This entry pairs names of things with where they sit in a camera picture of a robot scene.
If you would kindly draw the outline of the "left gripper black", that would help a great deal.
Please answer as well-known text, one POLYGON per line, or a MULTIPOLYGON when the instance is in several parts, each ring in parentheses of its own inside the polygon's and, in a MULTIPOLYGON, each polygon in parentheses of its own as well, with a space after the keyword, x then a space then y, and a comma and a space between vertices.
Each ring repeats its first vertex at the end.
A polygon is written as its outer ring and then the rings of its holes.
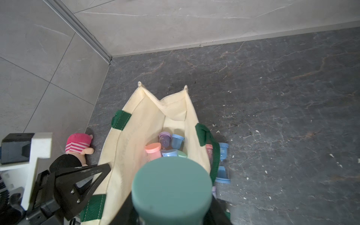
POLYGON ((28 201, 12 194, 1 210, 3 225, 63 225, 80 214, 110 173, 109 164, 48 170, 36 176, 28 201))

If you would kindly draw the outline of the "teal green hourglass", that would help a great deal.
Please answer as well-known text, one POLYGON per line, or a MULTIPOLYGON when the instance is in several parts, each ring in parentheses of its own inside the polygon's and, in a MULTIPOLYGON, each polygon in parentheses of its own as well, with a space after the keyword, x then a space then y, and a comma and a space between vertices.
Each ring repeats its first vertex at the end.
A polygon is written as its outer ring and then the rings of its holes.
POLYGON ((179 150, 177 151, 177 156, 181 157, 181 158, 187 158, 188 157, 186 153, 184 153, 182 151, 179 151, 179 150))

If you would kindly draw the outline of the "teal hourglass pile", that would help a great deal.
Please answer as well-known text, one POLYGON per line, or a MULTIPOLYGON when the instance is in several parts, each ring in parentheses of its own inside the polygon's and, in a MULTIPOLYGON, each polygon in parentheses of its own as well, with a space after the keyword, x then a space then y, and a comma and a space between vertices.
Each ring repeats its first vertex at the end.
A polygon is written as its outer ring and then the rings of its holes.
POLYGON ((136 173, 131 195, 147 225, 201 225, 212 203, 212 180, 191 159, 161 157, 136 173))

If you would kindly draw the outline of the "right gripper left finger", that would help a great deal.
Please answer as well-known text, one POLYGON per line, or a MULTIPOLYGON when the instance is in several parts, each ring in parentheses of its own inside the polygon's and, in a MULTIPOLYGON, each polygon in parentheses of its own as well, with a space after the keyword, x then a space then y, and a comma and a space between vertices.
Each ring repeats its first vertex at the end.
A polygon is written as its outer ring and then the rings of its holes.
POLYGON ((139 215, 135 210, 132 202, 132 194, 130 193, 110 225, 138 225, 139 215))

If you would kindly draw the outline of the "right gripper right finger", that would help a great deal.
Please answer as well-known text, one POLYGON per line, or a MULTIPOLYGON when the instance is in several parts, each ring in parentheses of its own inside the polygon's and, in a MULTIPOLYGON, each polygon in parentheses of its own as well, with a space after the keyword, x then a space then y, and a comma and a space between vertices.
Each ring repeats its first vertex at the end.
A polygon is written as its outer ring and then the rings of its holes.
POLYGON ((231 214, 227 212, 227 202, 212 197, 209 210, 204 216, 204 225, 232 225, 231 214))

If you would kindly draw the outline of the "pink hourglass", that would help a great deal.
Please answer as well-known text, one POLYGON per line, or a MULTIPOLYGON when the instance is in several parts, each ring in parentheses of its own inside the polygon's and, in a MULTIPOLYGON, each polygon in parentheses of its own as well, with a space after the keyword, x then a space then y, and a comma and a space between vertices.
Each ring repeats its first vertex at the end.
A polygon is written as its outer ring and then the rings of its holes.
POLYGON ((148 162, 162 157, 161 147, 161 143, 159 142, 151 143, 145 146, 144 149, 147 153, 148 162))

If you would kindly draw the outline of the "purple hourglass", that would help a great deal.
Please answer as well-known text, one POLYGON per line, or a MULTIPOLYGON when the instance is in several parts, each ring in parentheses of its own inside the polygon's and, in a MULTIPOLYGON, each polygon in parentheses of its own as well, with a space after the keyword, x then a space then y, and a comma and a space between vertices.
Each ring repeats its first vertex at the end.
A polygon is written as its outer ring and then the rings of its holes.
POLYGON ((169 148, 169 146, 171 145, 171 137, 172 135, 168 132, 161 132, 158 135, 158 139, 162 149, 167 150, 169 148))

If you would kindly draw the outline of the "blue hourglass pile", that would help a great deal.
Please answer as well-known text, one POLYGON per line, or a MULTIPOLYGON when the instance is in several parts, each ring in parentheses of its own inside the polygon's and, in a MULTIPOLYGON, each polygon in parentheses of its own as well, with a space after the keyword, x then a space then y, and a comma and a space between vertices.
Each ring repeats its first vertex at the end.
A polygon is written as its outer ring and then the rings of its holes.
POLYGON ((161 150, 162 157, 177 157, 178 150, 171 149, 171 150, 161 150))

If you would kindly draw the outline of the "cream canvas tote bag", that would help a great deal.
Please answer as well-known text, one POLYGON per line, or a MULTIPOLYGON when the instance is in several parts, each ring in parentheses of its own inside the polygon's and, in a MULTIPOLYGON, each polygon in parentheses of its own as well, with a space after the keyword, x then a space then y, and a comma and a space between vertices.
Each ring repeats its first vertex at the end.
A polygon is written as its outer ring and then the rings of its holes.
POLYGON ((98 162, 100 165, 109 164, 111 171, 81 212, 83 225, 110 224, 131 193, 136 173, 148 163, 145 146, 159 143, 161 132, 185 137, 179 151, 207 171, 213 195, 220 163, 220 144, 210 130, 199 123, 188 90, 160 100, 139 84, 124 108, 112 119, 98 162), (212 165, 206 144, 213 146, 212 165))

